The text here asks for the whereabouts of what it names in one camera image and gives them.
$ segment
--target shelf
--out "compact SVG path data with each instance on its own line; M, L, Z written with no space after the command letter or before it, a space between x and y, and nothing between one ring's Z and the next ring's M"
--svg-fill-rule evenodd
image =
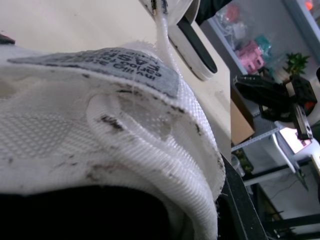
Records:
M229 45L228 41L226 40L225 36L223 35L223 33L221 32L219 26L217 25L216 21L214 20L214 17L208 19L208 23L210 24L210 26L212 27L212 29L215 31L215 33L217 34L217 36L219 37L220 41L222 42L223 46L225 47L226 51L230 54L232 60L234 61L234 63L236 64L236 66L238 67L239 71L243 74L246 75L248 74L247 70L244 68L244 66L241 64L239 58L237 57L237 55L235 54L235 52L233 51L233 49L231 48L231 46Z
M317 64L320 65L320 29L305 6L304 0L282 0L282 2L299 28Z
M234 152L256 141L266 138L282 129L280 127L277 127L273 121L262 118L260 114L257 114L253 117L253 122L255 128L255 133L253 134L253 136L249 140L232 147L231 152Z

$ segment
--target pink container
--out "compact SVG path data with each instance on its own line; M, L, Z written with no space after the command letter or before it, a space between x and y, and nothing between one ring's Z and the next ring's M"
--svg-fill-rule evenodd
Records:
M236 54L249 74L253 74L266 64L262 58L262 51L255 41L250 41L247 46L237 51Z

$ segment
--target white table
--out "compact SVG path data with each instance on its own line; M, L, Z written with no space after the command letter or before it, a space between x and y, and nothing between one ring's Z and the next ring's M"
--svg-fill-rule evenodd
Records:
M192 26L218 73L202 82L174 54L207 115L220 151L230 160L230 71L199 26ZM156 42L155 23L138 0L1 0L0 33L19 46L44 52L101 49L136 40Z

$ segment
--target white sneaker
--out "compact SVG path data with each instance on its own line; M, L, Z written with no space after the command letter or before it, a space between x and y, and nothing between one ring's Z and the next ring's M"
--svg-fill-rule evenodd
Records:
M163 202L173 239L217 239L224 163L193 92L156 54L0 45L0 193L125 186Z

